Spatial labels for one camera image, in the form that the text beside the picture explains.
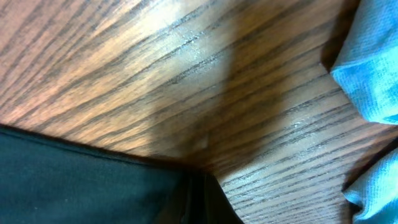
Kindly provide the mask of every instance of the blue cloth corner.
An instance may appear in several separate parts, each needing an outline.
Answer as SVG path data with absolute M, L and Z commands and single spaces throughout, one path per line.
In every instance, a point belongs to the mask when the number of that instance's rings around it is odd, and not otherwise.
M 354 224 L 398 223 L 398 149 L 356 180 L 344 196 L 362 208 Z
M 331 74 L 366 120 L 398 124 L 397 0 L 362 0 Z

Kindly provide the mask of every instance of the dark fabric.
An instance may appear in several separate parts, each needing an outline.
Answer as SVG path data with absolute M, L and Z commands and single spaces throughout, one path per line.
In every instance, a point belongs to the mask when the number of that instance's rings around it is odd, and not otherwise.
M 0 126 L 0 223 L 242 223 L 212 175 Z

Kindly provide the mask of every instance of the glossy wood surface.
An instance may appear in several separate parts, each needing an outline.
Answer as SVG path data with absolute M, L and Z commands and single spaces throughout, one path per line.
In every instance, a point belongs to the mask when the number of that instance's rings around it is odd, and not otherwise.
M 358 0 L 0 0 L 0 123 L 213 172 L 246 223 L 349 223 L 397 135 L 328 74 Z

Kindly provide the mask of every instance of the blue towel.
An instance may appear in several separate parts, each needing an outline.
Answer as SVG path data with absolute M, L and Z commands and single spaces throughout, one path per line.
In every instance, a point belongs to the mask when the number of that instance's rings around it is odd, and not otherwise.
M 398 0 L 362 0 L 331 74 L 366 120 L 398 124 Z
M 356 180 L 344 196 L 362 208 L 354 224 L 398 223 L 398 149 Z

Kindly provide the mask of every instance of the cloth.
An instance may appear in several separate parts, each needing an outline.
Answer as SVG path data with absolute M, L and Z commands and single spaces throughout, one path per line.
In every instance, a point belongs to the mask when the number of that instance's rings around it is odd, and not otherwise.
M 2 126 L 0 223 L 242 224 L 210 174 Z
M 398 1 L 362 0 L 331 69 L 368 121 L 398 124 Z
M 398 149 L 372 166 L 344 196 L 362 208 L 354 224 L 398 223 Z

